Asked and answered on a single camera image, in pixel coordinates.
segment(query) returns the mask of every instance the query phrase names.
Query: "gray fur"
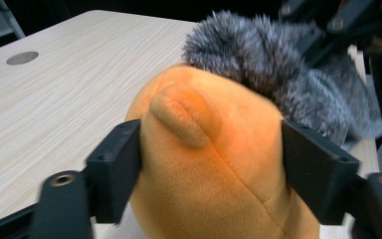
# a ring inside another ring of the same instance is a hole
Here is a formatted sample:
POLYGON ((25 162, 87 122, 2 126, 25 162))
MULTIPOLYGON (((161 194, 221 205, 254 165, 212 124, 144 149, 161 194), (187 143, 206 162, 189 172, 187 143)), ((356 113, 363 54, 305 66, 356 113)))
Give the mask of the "gray fur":
POLYGON ((285 118, 304 123, 342 145, 348 136, 382 135, 371 96, 346 52, 308 69, 295 44, 311 25, 213 14, 187 36, 183 59, 271 99, 285 118))

